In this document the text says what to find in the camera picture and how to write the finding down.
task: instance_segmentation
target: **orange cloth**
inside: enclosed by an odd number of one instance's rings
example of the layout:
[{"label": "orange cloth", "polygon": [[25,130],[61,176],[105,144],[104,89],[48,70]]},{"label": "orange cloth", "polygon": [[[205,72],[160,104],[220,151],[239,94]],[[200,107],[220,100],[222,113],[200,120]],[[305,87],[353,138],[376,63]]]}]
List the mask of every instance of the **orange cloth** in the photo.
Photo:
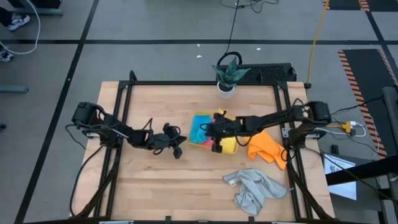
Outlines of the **orange cloth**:
[{"label": "orange cloth", "polygon": [[263,130],[251,138],[248,145],[248,156],[250,159],[254,159],[257,154],[267,162],[276,161],[279,168],[285,170],[286,162],[281,158],[283,150],[284,148],[275,142],[266,130]]}]

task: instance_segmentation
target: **gray cloth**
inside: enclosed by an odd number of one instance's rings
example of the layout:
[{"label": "gray cloth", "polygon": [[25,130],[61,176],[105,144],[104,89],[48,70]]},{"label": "gray cloth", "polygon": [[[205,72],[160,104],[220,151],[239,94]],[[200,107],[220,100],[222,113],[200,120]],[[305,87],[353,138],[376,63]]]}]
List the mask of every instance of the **gray cloth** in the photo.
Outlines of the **gray cloth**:
[{"label": "gray cloth", "polygon": [[235,204],[251,215],[258,215],[266,198],[282,198],[287,190],[257,169],[244,169],[226,175],[224,182],[232,187],[242,182]]}]

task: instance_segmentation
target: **yellow cable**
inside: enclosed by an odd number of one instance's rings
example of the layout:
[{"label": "yellow cable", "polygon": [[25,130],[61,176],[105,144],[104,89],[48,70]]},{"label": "yellow cable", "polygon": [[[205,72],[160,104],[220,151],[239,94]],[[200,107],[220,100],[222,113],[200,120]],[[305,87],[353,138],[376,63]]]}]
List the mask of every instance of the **yellow cable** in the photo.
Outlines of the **yellow cable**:
[{"label": "yellow cable", "polygon": [[318,35],[319,35],[320,30],[321,30],[323,19],[325,18],[326,9],[327,9],[328,6],[329,6],[329,0],[326,0],[325,7],[323,7],[323,12],[322,12],[321,19],[319,20],[318,29],[317,29],[317,32],[315,33],[315,38],[313,39],[313,43],[312,43],[311,55],[310,55],[310,63],[308,65],[307,84],[310,83],[310,79],[311,79],[313,51],[315,50],[315,44],[317,42]]}]

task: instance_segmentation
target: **potted plant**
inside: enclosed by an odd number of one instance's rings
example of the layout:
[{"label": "potted plant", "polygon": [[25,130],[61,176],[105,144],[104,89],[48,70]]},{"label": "potted plant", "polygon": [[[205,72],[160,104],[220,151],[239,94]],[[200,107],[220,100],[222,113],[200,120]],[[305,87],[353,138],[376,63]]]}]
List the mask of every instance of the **potted plant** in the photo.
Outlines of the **potted plant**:
[{"label": "potted plant", "polygon": [[214,65],[213,69],[219,77],[217,88],[222,99],[229,99],[234,95],[236,83],[250,70],[250,68],[237,70],[236,57],[229,63],[225,72],[218,70]]}]

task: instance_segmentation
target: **wooden table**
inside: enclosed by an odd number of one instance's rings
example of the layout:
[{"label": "wooden table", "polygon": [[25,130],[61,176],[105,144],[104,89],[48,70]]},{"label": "wooden table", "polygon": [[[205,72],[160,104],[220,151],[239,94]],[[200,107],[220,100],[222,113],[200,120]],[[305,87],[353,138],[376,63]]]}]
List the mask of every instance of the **wooden table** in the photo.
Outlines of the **wooden table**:
[{"label": "wooden table", "polygon": [[[288,86],[291,102],[296,98],[306,102],[303,83],[288,83]],[[117,87],[118,82],[102,84],[98,104],[107,113],[113,111]],[[219,108],[237,116],[264,116],[276,112],[274,89],[271,86],[238,86],[232,99],[221,100],[215,86],[134,85],[127,125],[139,129],[148,119],[154,118],[155,133],[162,132],[163,125],[170,123],[181,127],[182,135],[188,136],[195,111],[214,113]],[[282,142],[279,126],[267,128],[267,132],[273,139]],[[85,159],[98,146],[98,138],[89,139]],[[316,140],[307,140],[307,146],[318,150]],[[275,163],[269,164],[258,156],[255,160],[249,159],[245,147],[240,147],[235,155],[217,154],[192,146],[187,141],[181,148],[182,157],[176,160],[172,149],[165,149],[162,154],[155,156],[152,151],[136,149],[124,142],[112,219],[164,220],[166,216],[171,216],[172,220],[247,221],[249,214],[234,203],[234,195],[239,187],[232,188],[221,180],[223,175],[241,169],[259,169],[290,188],[287,171],[280,170]],[[81,173],[73,203],[75,213],[84,207],[98,188],[104,152],[103,149],[89,161]],[[325,211],[334,217],[320,156],[304,149],[301,154],[309,191]],[[300,213],[305,217],[302,194],[298,188],[297,192]],[[106,192],[102,214],[107,198]],[[283,199],[267,199],[255,219],[294,221],[291,194]]]}]

